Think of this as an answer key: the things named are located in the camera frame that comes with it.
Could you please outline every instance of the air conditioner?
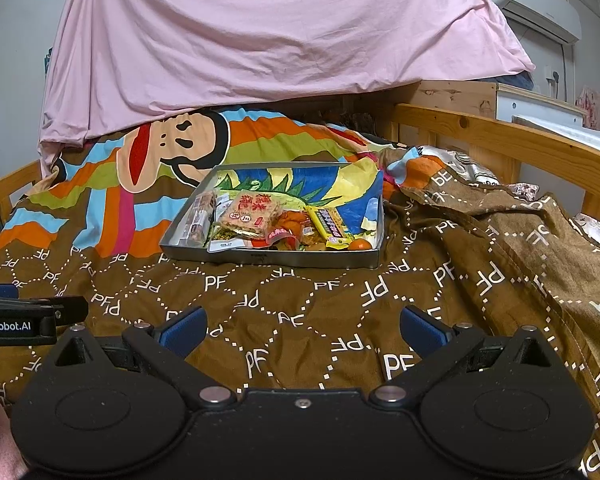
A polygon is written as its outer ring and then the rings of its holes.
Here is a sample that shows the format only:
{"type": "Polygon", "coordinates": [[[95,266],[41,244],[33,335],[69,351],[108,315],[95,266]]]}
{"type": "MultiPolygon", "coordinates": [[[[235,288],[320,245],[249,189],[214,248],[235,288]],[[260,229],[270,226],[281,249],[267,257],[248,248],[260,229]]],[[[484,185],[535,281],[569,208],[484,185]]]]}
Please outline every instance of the air conditioner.
{"type": "Polygon", "coordinates": [[[565,0],[493,0],[502,13],[562,44],[582,39],[578,11],[565,0]]]}

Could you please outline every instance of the bolt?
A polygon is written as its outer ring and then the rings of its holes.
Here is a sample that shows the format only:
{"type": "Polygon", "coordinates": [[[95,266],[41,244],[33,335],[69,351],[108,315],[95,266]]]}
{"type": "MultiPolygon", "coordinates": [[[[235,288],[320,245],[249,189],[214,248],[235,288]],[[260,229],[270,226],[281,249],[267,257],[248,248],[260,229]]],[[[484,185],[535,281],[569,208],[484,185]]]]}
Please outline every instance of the bolt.
{"type": "Polygon", "coordinates": [[[298,399],[295,404],[298,408],[305,410],[311,405],[311,401],[309,399],[298,399]]]}
{"type": "Polygon", "coordinates": [[[200,399],[211,404],[220,404],[231,399],[231,390],[224,386],[207,386],[200,390],[200,399]]]}
{"type": "Polygon", "coordinates": [[[407,396],[400,386],[380,386],[376,391],[376,399],[384,402],[398,402],[407,396]]]}

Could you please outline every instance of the black robotic device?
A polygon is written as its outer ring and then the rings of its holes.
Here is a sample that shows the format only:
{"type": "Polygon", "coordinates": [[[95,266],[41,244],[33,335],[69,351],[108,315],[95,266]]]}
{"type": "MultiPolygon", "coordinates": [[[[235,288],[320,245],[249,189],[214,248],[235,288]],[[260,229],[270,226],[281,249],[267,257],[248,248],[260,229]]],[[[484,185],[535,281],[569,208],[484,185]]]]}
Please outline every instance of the black robotic device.
{"type": "Polygon", "coordinates": [[[423,360],[368,397],[240,399],[184,361],[205,337],[202,308],[122,337],[74,325],[12,411],[25,479],[583,478],[592,412],[538,329],[485,336],[413,306],[399,323],[423,360]]]}

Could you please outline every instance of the box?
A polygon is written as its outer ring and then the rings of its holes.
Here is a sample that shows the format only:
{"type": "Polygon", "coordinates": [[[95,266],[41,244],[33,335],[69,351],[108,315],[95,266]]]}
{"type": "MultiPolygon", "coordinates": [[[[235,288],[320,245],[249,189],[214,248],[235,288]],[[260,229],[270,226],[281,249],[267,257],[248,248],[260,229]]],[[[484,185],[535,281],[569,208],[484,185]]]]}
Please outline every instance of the box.
{"type": "Polygon", "coordinates": [[[187,199],[173,222],[160,240],[165,256],[174,260],[211,262],[215,264],[234,263],[243,265],[276,265],[282,267],[315,267],[319,269],[355,269],[366,267],[375,269],[380,261],[380,251],[384,243],[384,209],[382,195],[378,197],[378,247],[367,251],[276,251],[264,249],[229,249],[210,253],[206,248],[191,248],[177,245],[173,239],[181,232],[180,223],[199,193],[211,190],[218,183],[218,173],[227,170],[267,170],[272,168],[324,168],[344,167],[348,162],[267,162],[258,164],[228,164],[216,166],[200,182],[187,199]]]}

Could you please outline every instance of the yellow snack package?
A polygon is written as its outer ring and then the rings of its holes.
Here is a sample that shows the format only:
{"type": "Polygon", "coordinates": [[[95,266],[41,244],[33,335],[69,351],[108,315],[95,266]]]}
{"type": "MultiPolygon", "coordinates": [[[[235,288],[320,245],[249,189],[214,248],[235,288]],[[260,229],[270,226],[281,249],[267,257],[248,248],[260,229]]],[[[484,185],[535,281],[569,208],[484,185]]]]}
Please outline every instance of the yellow snack package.
{"type": "Polygon", "coordinates": [[[308,205],[306,212],[315,228],[325,239],[327,248],[340,250],[349,247],[353,241],[353,235],[349,232],[336,208],[308,205]]]}

